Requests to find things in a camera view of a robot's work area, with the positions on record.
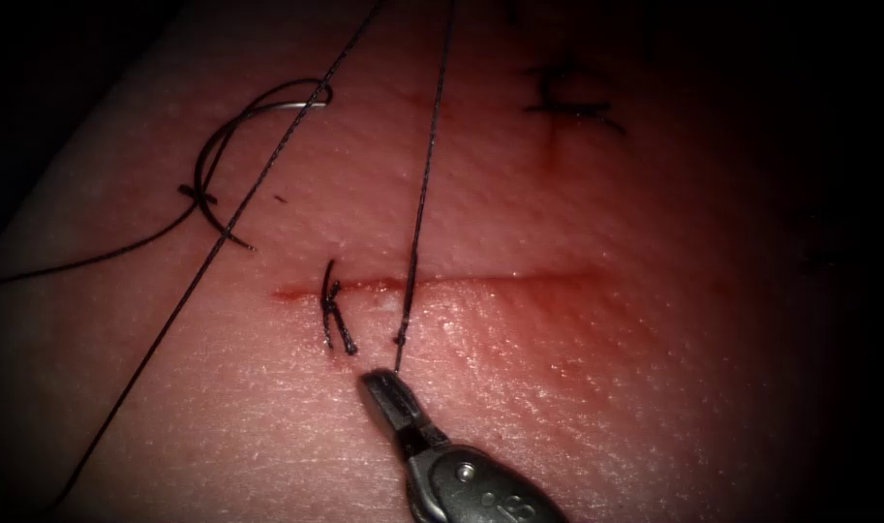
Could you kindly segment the right arm needle driver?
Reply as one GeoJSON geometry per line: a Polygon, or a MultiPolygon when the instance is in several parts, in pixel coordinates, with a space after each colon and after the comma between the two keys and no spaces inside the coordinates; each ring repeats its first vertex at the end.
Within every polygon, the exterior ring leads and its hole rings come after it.
{"type": "Polygon", "coordinates": [[[472,446],[407,456],[407,496],[416,522],[566,522],[537,484],[472,446]]]}

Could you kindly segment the right arm needle driver jaw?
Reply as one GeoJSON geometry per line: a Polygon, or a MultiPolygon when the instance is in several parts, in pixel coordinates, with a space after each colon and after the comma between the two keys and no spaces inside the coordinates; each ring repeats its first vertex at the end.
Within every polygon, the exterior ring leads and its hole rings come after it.
{"type": "Polygon", "coordinates": [[[368,415],[394,444],[403,461],[412,456],[414,406],[412,393],[393,371],[370,371],[358,379],[368,415]]]}
{"type": "Polygon", "coordinates": [[[368,373],[368,411],[401,456],[416,456],[449,444],[411,388],[389,369],[368,373]]]}

